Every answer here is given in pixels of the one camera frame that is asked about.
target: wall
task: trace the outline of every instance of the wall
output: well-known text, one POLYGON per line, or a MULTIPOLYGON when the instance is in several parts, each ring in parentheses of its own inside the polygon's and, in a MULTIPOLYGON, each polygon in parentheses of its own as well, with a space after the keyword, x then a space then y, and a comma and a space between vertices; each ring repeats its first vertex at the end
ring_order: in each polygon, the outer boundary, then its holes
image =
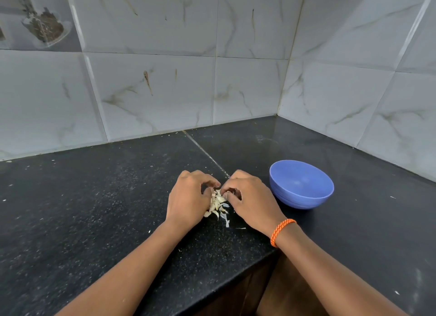
POLYGON ((278 114, 436 181, 436 0, 304 0, 278 114))
POLYGON ((301 3, 0 0, 0 160, 276 114, 301 3))

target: orange bracelet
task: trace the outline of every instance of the orange bracelet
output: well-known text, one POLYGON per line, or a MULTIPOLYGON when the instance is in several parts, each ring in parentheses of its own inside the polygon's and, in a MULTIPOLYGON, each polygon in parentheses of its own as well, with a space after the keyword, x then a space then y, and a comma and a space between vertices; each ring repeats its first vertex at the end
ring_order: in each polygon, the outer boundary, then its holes
POLYGON ((271 240, 270 240, 270 242, 271 242, 271 245, 273 246, 273 247, 277 247, 277 245, 275 244, 275 239, 277 238, 277 235, 279 234, 279 232, 286 226, 286 225, 288 225, 289 223, 297 223, 297 221, 296 220, 293 220, 293 219, 291 219, 291 218, 288 218, 287 220, 284 220, 283 222, 281 222, 279 225, 277 225, 277 227, 275 228, 275 230, 274 230, 274 232, 272 233, 272 236, 271 236, 271 240))

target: black granite countertop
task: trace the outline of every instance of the black granite countertop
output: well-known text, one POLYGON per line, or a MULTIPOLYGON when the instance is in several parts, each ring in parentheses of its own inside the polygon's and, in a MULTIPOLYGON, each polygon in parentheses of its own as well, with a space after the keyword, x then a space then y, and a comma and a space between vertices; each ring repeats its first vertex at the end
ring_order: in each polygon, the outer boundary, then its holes
MULTIPOLYGON (((71 301, 164 220, 182 170, 224 182, 223 170, 242 169, 268 184, 282 159, 335 183, 319 208, 281 204, 285 214, 407 313, 434 314, 435 183, 279 117, 188 133, 0 162, 0 315, 52 315, 71 301)), ((186 312, 273 253, 236 214, 229 229, 210 216, 171 254, 137 314, 186 312)))

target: plastic bowl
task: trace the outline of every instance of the plastic bowl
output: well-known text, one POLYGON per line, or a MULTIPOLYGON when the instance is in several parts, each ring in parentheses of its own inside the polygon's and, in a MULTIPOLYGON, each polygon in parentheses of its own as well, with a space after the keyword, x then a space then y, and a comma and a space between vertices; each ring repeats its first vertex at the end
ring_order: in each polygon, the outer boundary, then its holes
POLYGON ((298 209, 315 208, 334 191, 333 181, 324 171, 295 160, 274 163, 270 167, 270 185, 280 201, 298 209))

